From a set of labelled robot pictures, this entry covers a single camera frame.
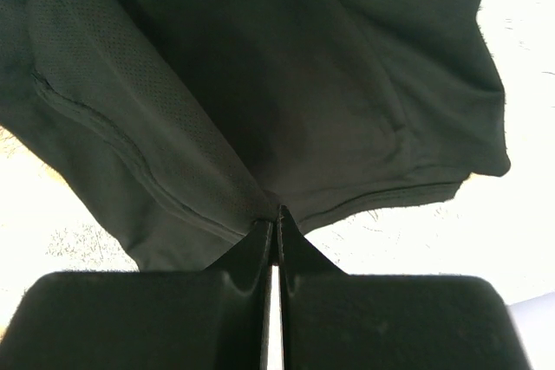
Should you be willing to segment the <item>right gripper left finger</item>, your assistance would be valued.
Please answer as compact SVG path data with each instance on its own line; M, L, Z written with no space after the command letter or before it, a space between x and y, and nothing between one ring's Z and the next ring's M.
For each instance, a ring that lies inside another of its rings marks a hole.
M21 300L4 369L264 369L274 227L200 272L56 272Z

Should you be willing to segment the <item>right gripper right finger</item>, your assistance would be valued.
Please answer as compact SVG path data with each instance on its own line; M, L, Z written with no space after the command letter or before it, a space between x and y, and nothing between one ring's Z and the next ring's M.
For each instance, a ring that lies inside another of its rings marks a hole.
M527 370L507 308L475 276L350 275L276 222L288 369Z

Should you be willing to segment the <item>black t-shirt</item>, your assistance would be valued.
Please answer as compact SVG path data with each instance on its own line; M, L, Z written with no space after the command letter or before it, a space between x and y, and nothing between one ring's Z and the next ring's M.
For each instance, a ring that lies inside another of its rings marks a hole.
M480 0L1 0L1 124L142 270L510 168Z

